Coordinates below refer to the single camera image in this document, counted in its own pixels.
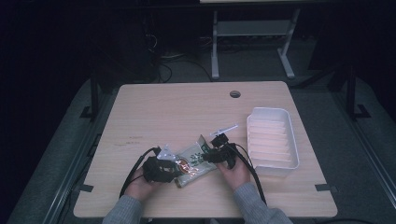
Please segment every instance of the gray carpet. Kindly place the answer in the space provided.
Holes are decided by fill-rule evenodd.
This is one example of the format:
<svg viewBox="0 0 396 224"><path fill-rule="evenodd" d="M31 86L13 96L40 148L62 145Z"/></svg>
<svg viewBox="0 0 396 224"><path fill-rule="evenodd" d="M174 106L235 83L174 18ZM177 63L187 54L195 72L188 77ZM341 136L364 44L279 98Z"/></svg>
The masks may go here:
<svg viewBox="0 0 396 224"><path fill-rule="evenodd" d="M260 45L244 46L236 52L219 54L219 81L265 81L282 80L289 85L297 84L315 74L308 71L310 55L315 40L294 40L290 45L289 58L296 74L287 79L276 48L280 40L264 40ZM172 69L169 82L208 82L210 52L206 49L197 55L187 55L166 63ZM164 79L170 76L166 67L161 67ZM351 120L340 106L344 93L331 93L326 84L331 76L325 77L303 90L290 90L297 105L309 139L318 157L323 174L332 187L332 196L338 207L335 218L358 218L373 223L394 223L396 210L385 193L378 177L353 127ZM95 122L81 119L80 113L90 105L90 90L87 82L81 87L75 100L64 116L57 133L53 136L35 174L25 189L8 223L42 223L49 209L58 198L60 206L52 209L55 223L100 223L101 218L82 219L73 216L73 207L78 197L79 184L83 182L84 164L92 149L95 136L106 124L106 118L117 95L101 94L101 115ZM370 140L376 154L392 177L396 177L395 148L396 125L375 99L370 87L358 81L357 103L369 110L370 119L359 119L357 123ZM79 163L73 168L73 159L81 154ZM64 177L71 169L76 170L73 179L61 188ZM328 219L294 218L294 223L317 223ZM156 220L155 223L204 223L202 220ZM220 223L243 223L242 220L220 220Z"/></svg>

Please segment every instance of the plastic tray compartment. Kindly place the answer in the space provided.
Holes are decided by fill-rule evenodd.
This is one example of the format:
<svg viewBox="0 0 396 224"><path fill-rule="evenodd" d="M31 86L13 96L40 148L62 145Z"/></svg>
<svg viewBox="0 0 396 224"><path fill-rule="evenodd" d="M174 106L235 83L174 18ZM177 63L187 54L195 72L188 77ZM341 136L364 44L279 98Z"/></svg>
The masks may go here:
<svg viewBox="0 0 396 224"><path fill-rule="evenodd" d="M255 107L247 117L247 149L257 174L286 176L299 164L289 112Z"/></svg>

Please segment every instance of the black cable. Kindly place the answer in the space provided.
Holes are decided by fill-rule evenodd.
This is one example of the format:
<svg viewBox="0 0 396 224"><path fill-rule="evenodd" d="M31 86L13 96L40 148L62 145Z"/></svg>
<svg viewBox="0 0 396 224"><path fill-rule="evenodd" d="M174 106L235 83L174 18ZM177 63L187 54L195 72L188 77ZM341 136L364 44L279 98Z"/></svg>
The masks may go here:
<svg viewBox="0 0 396 224"><path fill-rule="evenodd" d="M256 182L257 185L257 190L259 191L260 197L262 198L262 201L267 204L267 201L265 200L264 192L262 190L262 183L260 182L259 177L257 176L256 170L248 163L247 159L235 148L230 147L228 143L225 143L224 146L230 148L232 151L236 153L236 155L241 159L241 161L246 165L246 167L249 169L250 173L253 175L254 181Z"/></svg>
<svg viewBox="0 0 396 224"><path fill-rule="evenodd" d="M250 157L248 155L248 152L243 147L241 147L240 145L238 145L238 144L235 144L235 145L240 147L240 148L242 148L242 150L244 150L245 154L247 154L247 158L248 158L248 161L250 162L250 165L253 166L253 162L251 162L251 159L250 159Z"/></svg>
<svg viewBox="0 0 396 224"><path fill-rule="evenodd" d="M161 72L159 73L160 74L159 82L166 83L166 82L168 82L171 79L171 77L173 75L172 68L170 68L168 65L165 65L163 63L161 63L160 66L163 66L163 67L167 68L169 70L169 72L170 72L170 75L169 75L169 77L166 80L164 80L163 76L161 76Z"/></svg>
<svg viewBox="0 0 396 224"><path fill-rule="evenodd" d="M201 67L204 72L206 73L207 77L209 78L209 81L213 82L212 77L209 75L209 73L206 71L206 69L200 65L199 63L193 62L193 61L188 61L188 60L183 60L183 61L171 61L171 62L166 62L166 63L193 63L199 67Z"/></svg>
<svg viewBox="0 0 396 224"><path fill-rule="evenodd" d="M154 151L155 149L157 149L157 147L152 147L151 149L147 150L143 155L140 156L139 160L137 160L137 162L134 164L134 167L132 168L131 172L128 174L128 176L125 179L125 182L122 186L122 189L120 191L120 197L124 194L126 188L128 188L128 185L132 183L131 180L132 176L134 175L134 172L136 172L137 168L139 167L140 163L142 163L143 159L145 159L145 157L147 156L147 154L150 153L150 151Z"/></svg>

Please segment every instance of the wooden table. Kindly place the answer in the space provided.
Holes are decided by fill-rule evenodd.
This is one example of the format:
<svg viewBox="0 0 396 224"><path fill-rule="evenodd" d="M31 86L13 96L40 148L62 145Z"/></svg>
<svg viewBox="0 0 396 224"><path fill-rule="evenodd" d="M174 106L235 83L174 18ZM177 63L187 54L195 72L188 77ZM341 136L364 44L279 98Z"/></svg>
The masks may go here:
<svg viewBox="0 0 396 224"><path fill-rule="evenodd" d="M241 96L233 98L231 91ZM180 152L195 143L200 134L237 123L227 132L230 142L247 147L247 117L254 107L289 111L300 166L287 177L260 176L269 207L282 209L289 217L333 217L337 208L328 190L304 125L283 82L230 82L125 85L120 88L96 149L74 214L104 217L119 198L120 189L137 158L151 147L169 145ZM145 201L144 217L241 217L233 193L218 170L183 189L175 183Z"/></svg>

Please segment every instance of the dark background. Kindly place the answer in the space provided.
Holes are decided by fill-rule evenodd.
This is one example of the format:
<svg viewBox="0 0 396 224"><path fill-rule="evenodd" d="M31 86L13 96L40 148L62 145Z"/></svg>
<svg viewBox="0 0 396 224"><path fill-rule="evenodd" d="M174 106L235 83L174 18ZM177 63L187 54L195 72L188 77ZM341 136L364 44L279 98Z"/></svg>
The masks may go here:
<svg viewBox="0 0 396 224"><path fill-rule="evenodd" d="M304 7L295 37L318 39L312 68L323 69L340 60L352 64L396 120L395 3L357 2ZM272 12L281 15L281 10ZM158 35L163 50L172 46L191 52L196 50L196 37L211 36L211 11L155 11L155 25L145 13L111 10L102 1L92 0L0 3L1 223L12 212L79 87L92 73L105 90L127 82L150 82L155 67L149 63L156 57L147 54L145 32ZM260 13L225 15L254 18ZM129 27L125 32L130 29L135 42L122 39L128 35L123 27ZM103 48L92 43L93 36ZM120 62L135 63L120 68L107 53ZM92 67L92 61L98 60L106 66Z"/></svg>

